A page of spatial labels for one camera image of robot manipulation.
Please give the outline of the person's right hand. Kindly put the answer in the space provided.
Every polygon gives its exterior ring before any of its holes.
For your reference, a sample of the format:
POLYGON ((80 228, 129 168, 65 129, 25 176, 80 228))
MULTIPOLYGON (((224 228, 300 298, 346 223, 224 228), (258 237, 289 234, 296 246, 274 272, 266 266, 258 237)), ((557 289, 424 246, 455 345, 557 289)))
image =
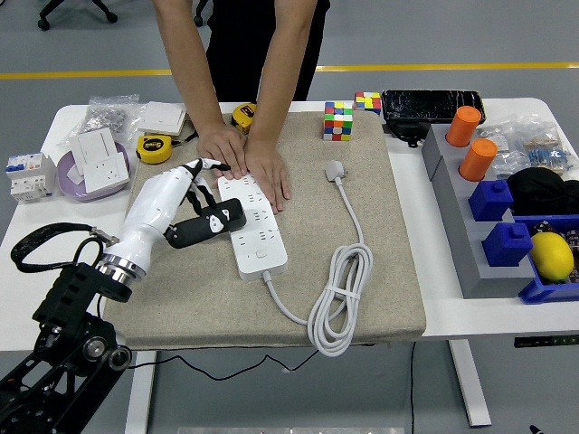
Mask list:
POLYGON ((247 173, 245 163, 245 137, 233 126, 223 122, 199 127, 197 152, 200 157, 218 160, 230 166, 228 170, 214 169, 216 177, 240 179, 247 173))

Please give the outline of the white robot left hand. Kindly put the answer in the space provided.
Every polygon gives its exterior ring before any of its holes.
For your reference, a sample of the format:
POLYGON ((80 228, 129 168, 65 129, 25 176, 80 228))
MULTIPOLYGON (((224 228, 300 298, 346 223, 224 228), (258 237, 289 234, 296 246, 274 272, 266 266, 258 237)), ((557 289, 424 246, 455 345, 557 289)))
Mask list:
POLYGON ((128 211, 119 241, 104 250, 100 265, 120 267, 136 278, 146 276, 151 250, 165 238, 186 195, 211 192, 200 176, 201 171, 210 169, 227 171, 230 166, 210 158, 197 158, 146 180, 128 211))

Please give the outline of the person's left hand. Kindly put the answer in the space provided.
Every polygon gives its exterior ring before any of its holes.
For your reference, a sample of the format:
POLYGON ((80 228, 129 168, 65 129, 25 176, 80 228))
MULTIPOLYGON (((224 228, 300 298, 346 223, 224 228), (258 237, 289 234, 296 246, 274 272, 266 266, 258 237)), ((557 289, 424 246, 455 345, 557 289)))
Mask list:
POLYGON ((277 143, 249 137, 244 150, 247 169, 268 199, 272 211, 275 214, 282 212, 291 192, 287 169, 277 150, 277 143))

